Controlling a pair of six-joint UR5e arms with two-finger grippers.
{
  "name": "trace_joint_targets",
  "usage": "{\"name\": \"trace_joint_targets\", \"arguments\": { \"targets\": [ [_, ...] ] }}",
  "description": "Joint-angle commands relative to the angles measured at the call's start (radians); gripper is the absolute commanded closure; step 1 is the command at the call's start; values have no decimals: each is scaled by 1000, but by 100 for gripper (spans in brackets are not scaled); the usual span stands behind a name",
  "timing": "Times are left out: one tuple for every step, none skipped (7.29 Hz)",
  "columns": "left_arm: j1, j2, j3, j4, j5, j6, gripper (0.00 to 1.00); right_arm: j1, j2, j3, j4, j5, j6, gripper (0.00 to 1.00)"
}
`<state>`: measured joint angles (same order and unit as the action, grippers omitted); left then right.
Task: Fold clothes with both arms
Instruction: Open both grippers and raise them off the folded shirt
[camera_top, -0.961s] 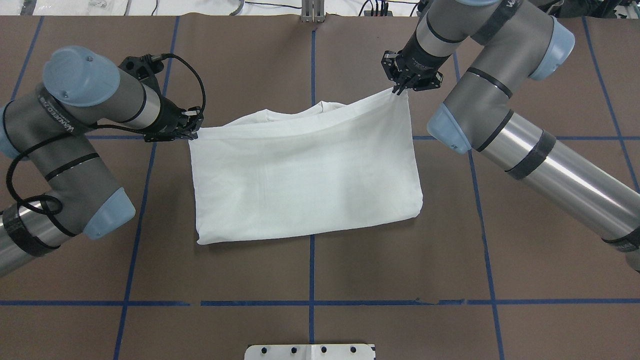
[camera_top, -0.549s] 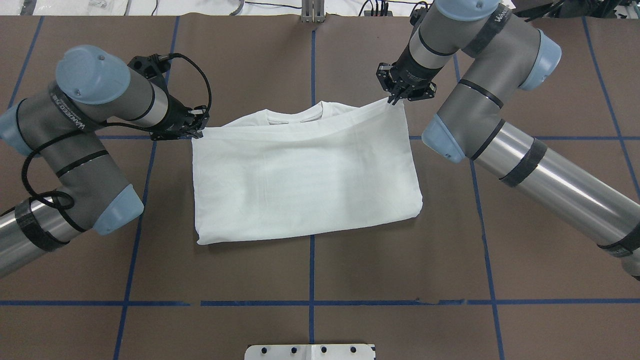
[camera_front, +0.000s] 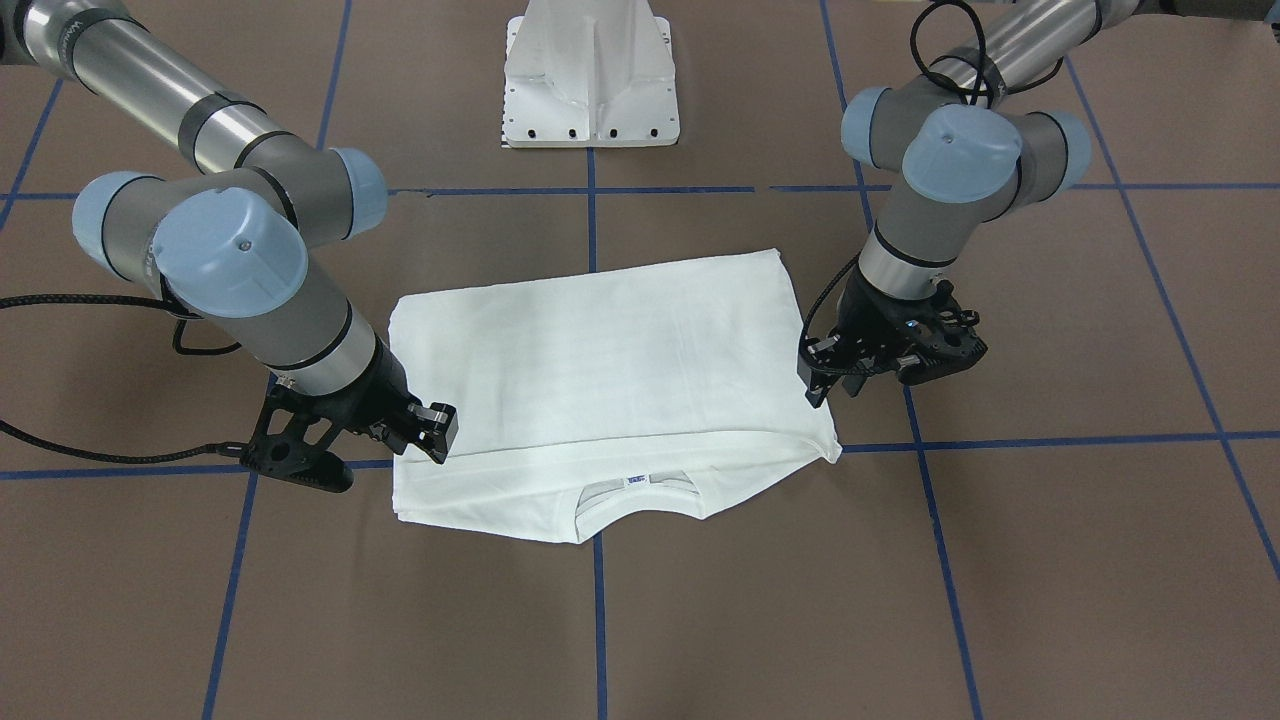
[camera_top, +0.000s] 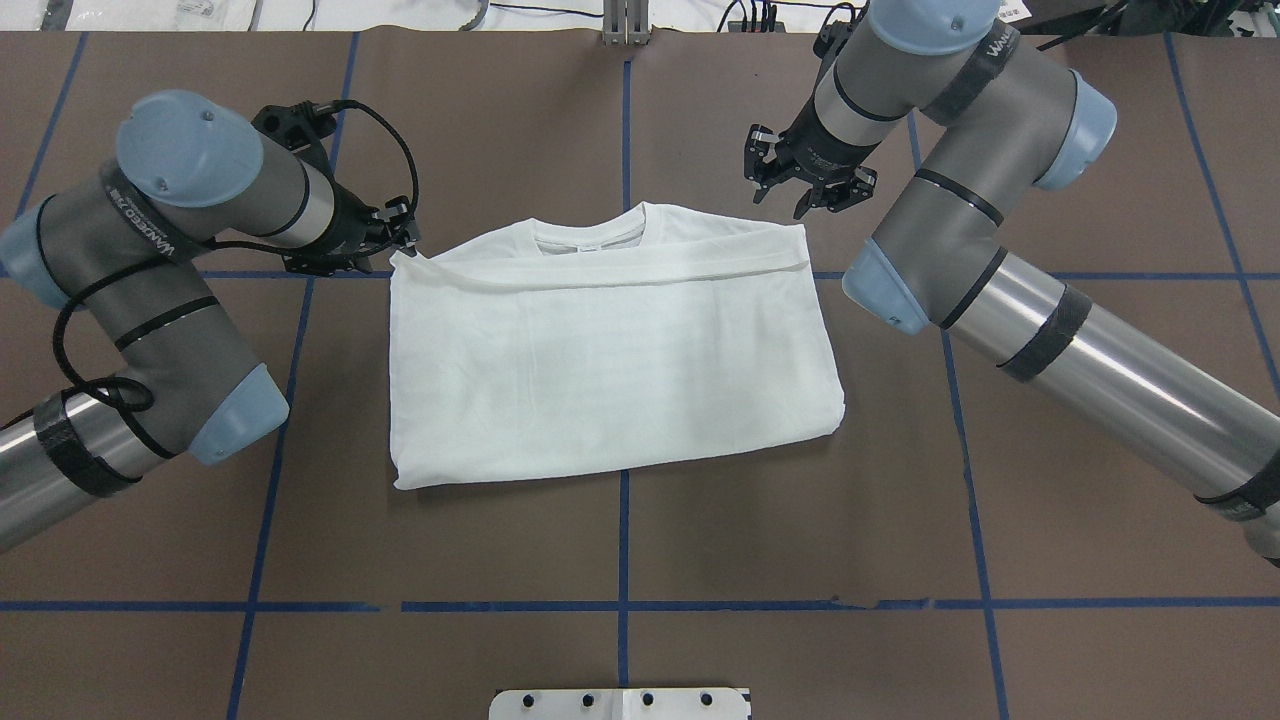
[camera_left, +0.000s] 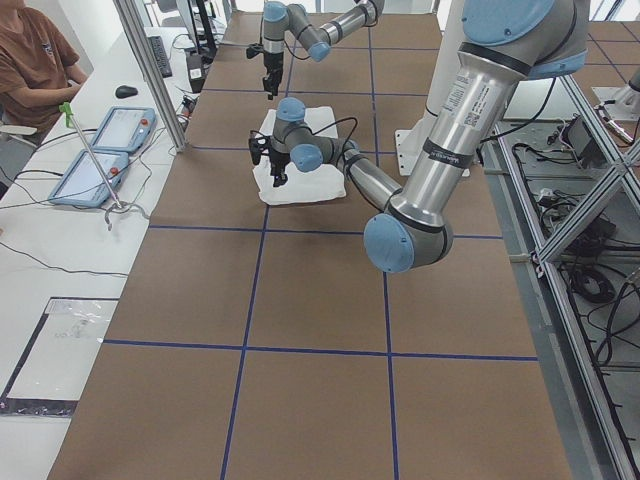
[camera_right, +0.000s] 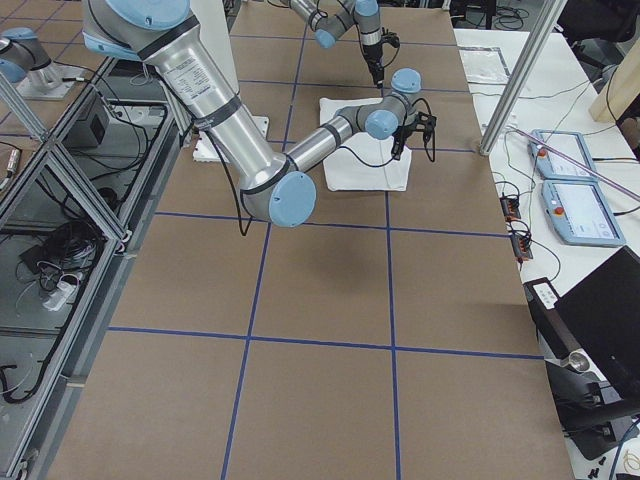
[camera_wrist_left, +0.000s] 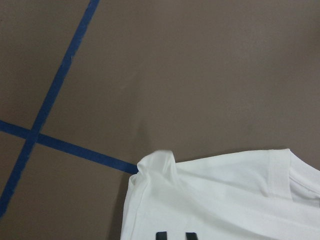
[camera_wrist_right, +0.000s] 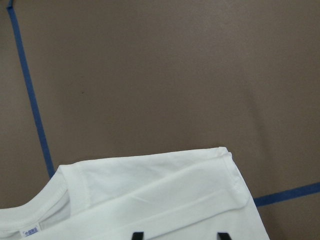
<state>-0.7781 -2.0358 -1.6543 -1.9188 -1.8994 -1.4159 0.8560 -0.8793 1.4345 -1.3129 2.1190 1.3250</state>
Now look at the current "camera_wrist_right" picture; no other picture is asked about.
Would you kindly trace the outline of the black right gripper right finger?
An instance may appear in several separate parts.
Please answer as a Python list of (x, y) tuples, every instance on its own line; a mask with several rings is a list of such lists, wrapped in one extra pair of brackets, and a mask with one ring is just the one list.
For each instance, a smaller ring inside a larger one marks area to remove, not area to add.
[(232, 225), (219, 226), (216, 229), (217, 240), (236, 240), (237, 229)]

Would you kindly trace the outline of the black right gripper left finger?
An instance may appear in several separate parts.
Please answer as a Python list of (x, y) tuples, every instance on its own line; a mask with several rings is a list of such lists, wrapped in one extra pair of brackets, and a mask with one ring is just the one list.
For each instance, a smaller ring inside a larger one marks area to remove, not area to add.
[(144, 240), (145, 239), (145, 229), (142, 227), (137, 228), (132, 233), (132, 240)]

